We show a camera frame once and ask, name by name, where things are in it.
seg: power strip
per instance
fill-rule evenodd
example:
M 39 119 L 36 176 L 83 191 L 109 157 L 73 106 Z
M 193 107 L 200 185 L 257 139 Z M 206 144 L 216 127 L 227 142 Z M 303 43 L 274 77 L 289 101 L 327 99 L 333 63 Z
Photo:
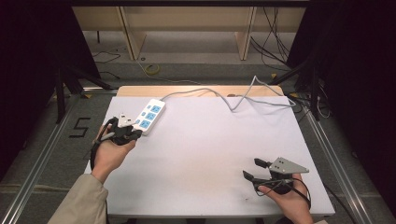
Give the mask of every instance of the power strip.
M 151 99 L 148 104 L 143 108 L 142 112 L 140 112 L 139 116 L 137 116 L 134 122 L 134 127 L 137 130 L 142 130 L 143 135 L 148 135 L 164 110 L 164 101 Z

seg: white power strip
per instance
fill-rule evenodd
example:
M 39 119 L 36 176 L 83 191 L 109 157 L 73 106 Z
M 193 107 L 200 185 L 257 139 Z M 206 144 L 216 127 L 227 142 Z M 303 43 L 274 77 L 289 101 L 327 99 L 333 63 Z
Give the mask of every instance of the white power strip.
M 134 128 L 143 131 L 143 135 L 148 135 L 164 110 L 164 101 L 151 99 L 134 121 Z

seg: floor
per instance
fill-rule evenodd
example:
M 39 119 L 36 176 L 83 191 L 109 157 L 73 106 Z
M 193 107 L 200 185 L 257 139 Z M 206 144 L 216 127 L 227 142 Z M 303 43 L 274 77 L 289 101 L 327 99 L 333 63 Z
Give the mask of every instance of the floor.
M 137 61 L 143 66 L 159 64 L 161 72 L 155 77 L 147 77 L 140 65 L 130 60 L 121 33 L 100 32 L 100 43 L 97 42 L 96 32 L 85 32 L 84 35 L 92 55 L 96 55 L 93 58 L 97 61 L 99 71 L 102 72 L 103 81 L 113 86 L 187 85 L 192 81 L 203 84 L 247 85 L 253 76 L 268 82 L 272 79 L 272 75 L 281 76 L 285 73 L 275 68 L 287 69 L 276 60 L 264 59 L 267 64 L 275 68 L 263 65 L 262 56 L 253 48 L 249 49 L 247 60 L 240 61 L 232 33 L 149 33 Z M 253 36 L 262 44 L 266 34 L 257 33 Z M 281 34 L 281 37 L 284 45 L 290 48 L 294 34 Z M 278 49 L 273 38 L 267 45 L 271 52 L 281 57 L 277 53 Z M 175 83 L 170 80 L 185 81 Z M 282 83 L 283 91 L 294 91 L 294 81 L 295 78 L 292 78 Z M 81 80 L 81 83 L 87 90 L 97 89 L 85 80 Z M 91 140 L 96 136 L 97 127 L 101 125 L 111 97 L 114 95 L 115 92 L 102 91 L 88 91 L 83 98 L 67 95 L 66 102 L 70 117 L 65 120 L 61 128 L 54 122 L 56 99 L 49 101 L 48 107 L 43 111 L 35 127 L 35 132 L 27 142 L 26 149 L 20 153 L 1 182 L 0 214 L 7 213 L 26 178 L 34 170 L 35 161 L 41 158 L 42 151 L 51 148 L 45 167 L 39 173 L 32 194 L 21 205 L 23 209 L 18 217 L 18 223 L 47 223 L 74 181 L 84 171 Z M 329 197 L 335 214 L 325 219 L 329 223 L 352 223 L 347 211 L 337 202 L 335 198 L 337 197 L 357 220 L 366 220 L 360 223 L 396 223 L 396 219 L 362 169 L 359 160 L 353 156 L 353 151 L 338 127 L 336 115 L 325 118 L 329 111 L 324 108 L 320 122 L 314 122 L 309 112 L 304 110 L 299 112 L 299 108 L 293 110 L 318 172 L 323 182 L 334 192 L 334 195 L 329 192 Z M 81 133 L 74 129 L 78 119 L 81 119 L 79 125 L 88 127 L 88 131 L 83 137 L 73 138 L 72 135 Z M 323 132 L 318 133 L 316 130 L 320 127 L 323 128 Z M 54 138 L 51 135 L 53 130 L 58 131 L 59 136 L 55 139 L 56 144 L 49 146 L 48 139 Z M 318 134 L 321 136 L 325 134 L 328 141 L 320 141 Z M 356 203 L 359 203 L 361 209 L 355 208 Z M 110 220 L 111 223 L 126 222 L 126 218 L 122 217 L 112 217 Z M 265 220 L 265 223 L 274 222 L 271 218 Z M 138 219 L 137 223 L 170 224 L 185 223 L 185 220 Z M 209 219 L 206 223 L 248 224 L 255 223 L 255 220 L 253 218 Z

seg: white tabletop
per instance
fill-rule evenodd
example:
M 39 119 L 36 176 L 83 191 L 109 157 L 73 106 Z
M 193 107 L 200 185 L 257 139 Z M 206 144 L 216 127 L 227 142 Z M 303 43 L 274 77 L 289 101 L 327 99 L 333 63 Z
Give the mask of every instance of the white tabletop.
M 123 112 L 137 117 L 152 97 L 114 97 L 104 123 Z M 238 98 L 227 98 L 235 105 Z M 286 97 L 255 97 L 288 104 Z M 244 100 L 231 112 L 219 97 L 170 97 L 148 136 L 142 136 L 105 183 L 108 213 L 127 217 L 263 217 L 281 211 L 259 197 L 242 171 L 269 178 L 254 158 L 283 157 L 303 174 L 311 214 L 334 214 L 291 108 Z M 91 170 L 87 165 L 86 173 Z

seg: human hand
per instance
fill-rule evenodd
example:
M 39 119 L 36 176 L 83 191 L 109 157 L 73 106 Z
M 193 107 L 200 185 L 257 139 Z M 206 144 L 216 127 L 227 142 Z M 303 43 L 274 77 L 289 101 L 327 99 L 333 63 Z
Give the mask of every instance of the human hand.
M 300 174 L 293 174 L 292 177 L 303 181 Z M 307 189 L 302 182 L 294 180 L 293 186 L 306 196 Z M 291 190 L 289 193 L 281 195 L 265 186 L 259 186 L 259 191 L 274 200 L 282 209 L 285 217 L 290 219 L 294 224 L 314 223 L 314 220 L 309 213 L 309 207 L 306 200 L 295 191 Z
M 104 135 L 108 133 L 111 126 L 107 127 Z M 96 152 L 95 166 L 91 175 L 96 177 L 102 184 L 105 183 L 108 175 L 115 169 L 119 168 L 126 155 L 134 148 L 136 141 L 133 140 L 128 144 L 118 146 L 110 140 L 103 141 Z

